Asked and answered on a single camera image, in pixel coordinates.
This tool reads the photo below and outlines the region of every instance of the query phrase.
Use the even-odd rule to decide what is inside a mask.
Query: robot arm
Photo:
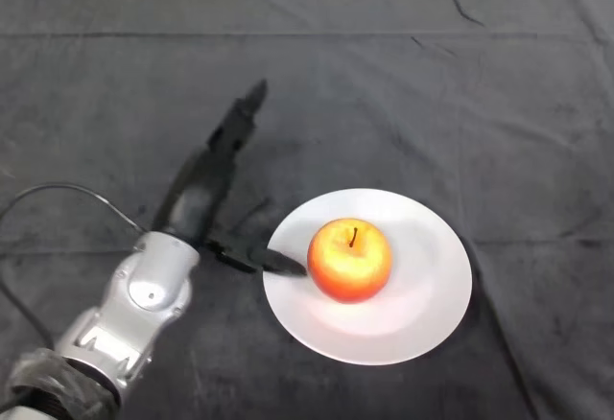
[[[10,385],[18,406],[2,420],[107,420],[126,402],[152,360],[162,330],[190,303],[190,271],[199,249],[246,271],[305,274],[304,267],[267,249],[253,249],[212,223],[234,176],[234,157],[247,142],[265,100],[259,82],[235,101],[208,146],[183,166],[152,231],[113,273],[97,307],[82,313],[55,346],[36,350],[15,367]]]

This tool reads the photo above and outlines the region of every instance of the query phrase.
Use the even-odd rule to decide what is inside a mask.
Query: table surface
[[[260,277],[205,256],[123,418],[610,419],[612,2],[0,0],[0,200],[72,180],[148,224],[267,77],[220,225],[265,243],[332,190],[420,200],[475,248],[467,316],[415,361],[343,364],[284,331]],[[57,337],[134,242],[62,192],[2,230],[2,274]],[[37,340],[4,298],[0,328],[4,378]]]

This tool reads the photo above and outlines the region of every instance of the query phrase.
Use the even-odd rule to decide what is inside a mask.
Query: black cable
[[[75,192],[83,193],[90,197],[93,197],[103,203],[106,207],[108,207],[111,211],[113,211],[117,216],[119,216],[124,222],[128,223],[132,228],[134,228],[139,233],[145,233],[146,230],[138,223],[133,221],[130,217],[120,211],[117,206],[112,204],[108,199],[104,198],[102,195],[90,190],[89,188],[82,187],[81,185],[77,185],[74,183],[68,182],[50,182],[43,183],[40,185],[36,185],[34,187],[27,188],[26,190],[18,193],[11,199],[6,206],[0,210],[0,223],[5,218],[5,216],[13,209],[13,207],[23,198],[32,195],[34,193],[38,193],[43,190],[53,190],[53,189],[62,189],[62,190],[73,190]],[[54,340],[51,336],[51,332],[49,329],[36,317],[36,315],[28,308],[28,306],[23,303],[7,286],[2,277],[0,277],[0,292],[4,294],[5,297],[13,304],[13,306],[26,318],[26,320],[32,325],[32,327],[36,330],[40,338],[43,340],[46,348],[53,349]],[[24,401],[31,394],[31,390],[24,390],[20,393],[13,396],[10,400],[0,404],[0,414],[3,412],[10,410],[16,406],[19,406],[22,401]]]

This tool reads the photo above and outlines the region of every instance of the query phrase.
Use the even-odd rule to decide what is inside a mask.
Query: red apple
[[[388,240],[373,224],[339,219],[316,233],[307,264],[324,293],[352,303],[372,297],[386,285],[392,253]]]

